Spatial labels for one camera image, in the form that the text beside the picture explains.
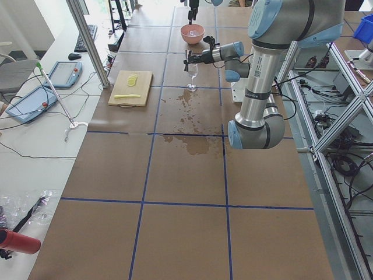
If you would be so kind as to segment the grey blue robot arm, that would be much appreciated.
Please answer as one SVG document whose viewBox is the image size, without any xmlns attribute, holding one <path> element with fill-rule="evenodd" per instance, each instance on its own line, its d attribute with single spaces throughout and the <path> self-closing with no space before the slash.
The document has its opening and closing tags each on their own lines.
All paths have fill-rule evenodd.
<svg viewBox="0 0 373 280">
<path fill-rule="evenodd" d="M 223 0 L 211 0 L 208 3 L 212 4 L 213 6 L 219 6 Z M 198 14 L 199 9 L 199 0 L 190 0 L 188 1 L 189 12 L 188 12 L 188 24 L 191 25 L 194 20 L 196 20 L 196 16 Z"/>
<path fill-rule="evenodd" d="M 343 29 L 344 1 L 257 1 L 248 25 L 252 57 L 248 63 L 242 42 L 219 46 L 213 37 L 203 40 L 209 49 L 187 54 L 185 70 L 192 64 L 224 62 L 228 82 L 247 81 L 241 110 L 228 123 L 228 139 L 235 149 L 270 149 L 284 136 L 284 119 L 271 94 L 280 55 L 292 41 L 314 47 L 338 39 Z"/>
</svg>

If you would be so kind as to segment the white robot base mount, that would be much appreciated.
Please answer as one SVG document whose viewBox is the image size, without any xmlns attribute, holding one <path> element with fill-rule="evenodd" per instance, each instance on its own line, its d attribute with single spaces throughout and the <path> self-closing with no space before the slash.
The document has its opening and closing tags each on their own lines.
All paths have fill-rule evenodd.
<svg viewBox="0 0 373 280">
<path fill-rule="evenodd" d="M 234 103 L 242 103 L 245 97 L 245 88 L 246 81 L 244 79 L 231 83 L 232 100 Z"/>
</svg>

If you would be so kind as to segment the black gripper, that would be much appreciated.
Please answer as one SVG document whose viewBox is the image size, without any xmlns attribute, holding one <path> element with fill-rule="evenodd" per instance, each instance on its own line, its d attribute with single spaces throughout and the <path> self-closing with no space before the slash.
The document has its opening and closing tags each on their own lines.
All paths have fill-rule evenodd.
<svg viewBox="0 0 373 280">
<path fill-rule="evenodd" d="M 189 64 L 213 63 L 213 56 L 210 50 L 204 50 L 201 54 L 195 54 L 192 50 L 187 50 L 186 57 L 189 58 Z"/>
<path fill-rule="evenodd" d="M 188 24 L 191 25 L 192 21 L 196 20 L 196 15 L 198 13 L 199 0 L 189 0 L 188 6 L 190 11 L 188 12 Z"/>
</svg>

